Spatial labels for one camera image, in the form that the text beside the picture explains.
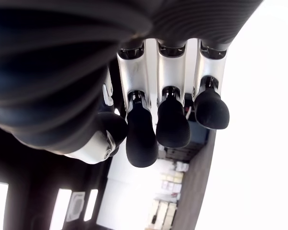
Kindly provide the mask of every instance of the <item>robotic arm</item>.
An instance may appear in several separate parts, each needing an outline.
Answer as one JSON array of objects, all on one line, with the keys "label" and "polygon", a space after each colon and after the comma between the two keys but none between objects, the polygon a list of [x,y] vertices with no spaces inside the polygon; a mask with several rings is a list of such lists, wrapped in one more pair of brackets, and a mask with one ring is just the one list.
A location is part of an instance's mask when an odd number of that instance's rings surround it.
[{"label": "robotic arm", "polygon": [[[220,97],[227,50],[260,2],[0,0],[0,128],[29,147],[90,164],[113,156],[127,137],[130,163],[147,167],[157,159],[157,142],[189,143],[183,106],[190,38],[198,38],[196,120],[209,129],[228,126]],[[158,42],[156,135],[147,38]],[[111,112],[114,58],[127,122]]]}]

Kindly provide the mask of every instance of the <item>robotic hand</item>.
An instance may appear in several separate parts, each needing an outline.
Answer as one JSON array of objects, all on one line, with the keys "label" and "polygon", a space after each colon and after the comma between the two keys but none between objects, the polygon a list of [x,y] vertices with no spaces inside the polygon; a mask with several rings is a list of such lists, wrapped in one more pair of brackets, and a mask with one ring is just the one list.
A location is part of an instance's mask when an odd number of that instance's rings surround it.
[{"label": "robotic hand", "polygon": [[[0,0],[0,128],[29,147],[90,164],[114,155],[127,137],[130,163],[147,167],[157,141],[172,148],[190,141],[183,110],[190,38],[198,39],[196,121],[228,126],[220,97],[227,50],[261,1]],[[158,43],[156,135],[147,38]],[[128,124],[113,113],[108,64],[115,58]]]}]

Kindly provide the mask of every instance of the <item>black rubber fingertip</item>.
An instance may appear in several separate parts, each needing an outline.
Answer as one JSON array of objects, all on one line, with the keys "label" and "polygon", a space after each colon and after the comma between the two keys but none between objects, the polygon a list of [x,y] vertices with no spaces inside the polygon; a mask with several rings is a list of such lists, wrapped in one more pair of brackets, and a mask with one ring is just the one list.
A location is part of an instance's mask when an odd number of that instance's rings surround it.
[{"label": "black rubber fingertip", "polygon": [[98,113],[98,117],[104,128],[112,135],[115,145],[119,146],[127,137],[128,127],[125,119],[112,112]]},{"label": "black rubber fingertip", "polygon": [[116,147],[116,149],[113,152],[111,152],[110,157],[114,157],[116,155],[116,153],[119,151],[119,149],[120,149],[119,146]]},{"label": "black rubber fingertip", "polygon": [[209,129],[225,129],[229,124],[229,110],[213,89],[199,94],[194,101],[195,119]]},{"label": "black rubber fingertip", "polygon": [[142,106],[135,106],[128,116],[126,141],[127,158],[138,168],[152,165],[158,158],[158,144],[152,126],[150,112]]},{"label": "black rubber fingertip", "polygon": [[166,99],[159,106],[156,137],[161,145],[169,148],[181,148],[189,144],[190,126],[182,104],[176,99]]}]

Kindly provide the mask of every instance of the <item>white wall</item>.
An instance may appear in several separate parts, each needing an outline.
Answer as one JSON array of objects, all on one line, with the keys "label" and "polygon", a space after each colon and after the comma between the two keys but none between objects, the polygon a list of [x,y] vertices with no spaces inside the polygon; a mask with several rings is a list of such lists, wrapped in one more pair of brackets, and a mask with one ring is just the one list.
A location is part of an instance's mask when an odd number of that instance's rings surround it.
[{"label": "white wall", "polygon": [[266,0],[232,43],[196,230],[288,230],[288,1]]},{"label": "white wall", "polygon": [[157,160],[147,168],[132,166],[124,141],[111,163],[97,224],[114,230],[144,230],[153,199],[160,190],[160,175],[171,169],[173,164],[166,160]]}]

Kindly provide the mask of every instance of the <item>wall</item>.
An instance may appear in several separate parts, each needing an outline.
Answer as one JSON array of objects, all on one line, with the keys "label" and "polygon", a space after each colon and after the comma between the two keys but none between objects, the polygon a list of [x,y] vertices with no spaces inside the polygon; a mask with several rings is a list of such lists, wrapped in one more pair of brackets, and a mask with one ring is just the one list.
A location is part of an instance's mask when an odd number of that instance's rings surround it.
[{"label": "wall", "polygon": [[193,230],[195,228],[210,171],[216,132],[210,131],[207,145],[191,160],[184,176],[176,216],[172,230]]},{"label": "wall", "polygon": [[288,0],[263,1],[233,41],[222,98],[196,230],[288,230]]},{"label": "wall", "polygon": [[88,165],[80,160],[31,149],[0,129],[0,182],[9,184],[4,213],[5,230],[48,230],[59,188],[98,189],[92,219],[65,223],[63,229],[96,225],[110,161]]}]

